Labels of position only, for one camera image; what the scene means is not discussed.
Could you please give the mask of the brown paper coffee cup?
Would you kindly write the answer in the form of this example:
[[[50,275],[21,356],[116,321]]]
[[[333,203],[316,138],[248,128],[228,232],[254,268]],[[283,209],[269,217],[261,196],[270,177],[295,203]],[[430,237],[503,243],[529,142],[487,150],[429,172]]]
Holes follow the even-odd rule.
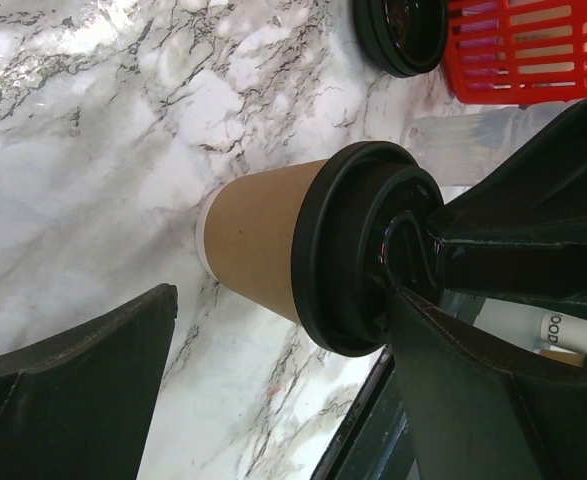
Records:
[[[222,286],[298,324],[292,244],[303,200],[323,160],[238,177],[213,191],[196,224],[205,269]]]

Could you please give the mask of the black coffee cup lid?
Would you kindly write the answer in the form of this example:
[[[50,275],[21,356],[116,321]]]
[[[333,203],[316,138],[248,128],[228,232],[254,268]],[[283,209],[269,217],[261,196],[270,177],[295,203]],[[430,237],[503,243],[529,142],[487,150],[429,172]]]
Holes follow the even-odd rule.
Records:
[[[388,343],[387,305],[402,286],[439,302],[426,219],[442,205],[433,177],[395,143],[357,142],[321,167],[291,253],[294,304],[317,345],[360,357]]]

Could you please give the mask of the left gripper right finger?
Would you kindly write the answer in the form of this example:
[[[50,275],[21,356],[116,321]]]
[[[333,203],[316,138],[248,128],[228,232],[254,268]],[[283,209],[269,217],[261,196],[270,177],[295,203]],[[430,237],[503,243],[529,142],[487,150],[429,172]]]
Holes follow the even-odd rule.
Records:
[[[423,479],[587,479],[587,369],[521,349],[414,292],[390,341]]]

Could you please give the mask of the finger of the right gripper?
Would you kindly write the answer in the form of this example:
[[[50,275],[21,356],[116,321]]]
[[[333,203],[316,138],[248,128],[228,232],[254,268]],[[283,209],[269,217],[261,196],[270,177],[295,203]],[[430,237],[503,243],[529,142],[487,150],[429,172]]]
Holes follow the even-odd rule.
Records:
[[[587,305],[587,99],[431,214],[427,231],[448,289]]]

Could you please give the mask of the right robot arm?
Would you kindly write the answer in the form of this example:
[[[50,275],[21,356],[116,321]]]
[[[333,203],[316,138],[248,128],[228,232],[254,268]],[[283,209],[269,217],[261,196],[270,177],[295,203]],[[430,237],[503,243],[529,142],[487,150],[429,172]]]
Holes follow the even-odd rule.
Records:
[[[437,278],[484,304],[482,330],[587,355],[587,99],[432,214]]]

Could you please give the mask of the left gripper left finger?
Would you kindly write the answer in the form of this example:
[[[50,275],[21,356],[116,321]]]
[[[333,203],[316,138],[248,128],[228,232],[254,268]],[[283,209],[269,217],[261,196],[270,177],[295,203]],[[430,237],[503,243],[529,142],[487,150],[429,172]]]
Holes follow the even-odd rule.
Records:
[[[134,479],[178,310],[160,284],[0,356],[0,479]]]

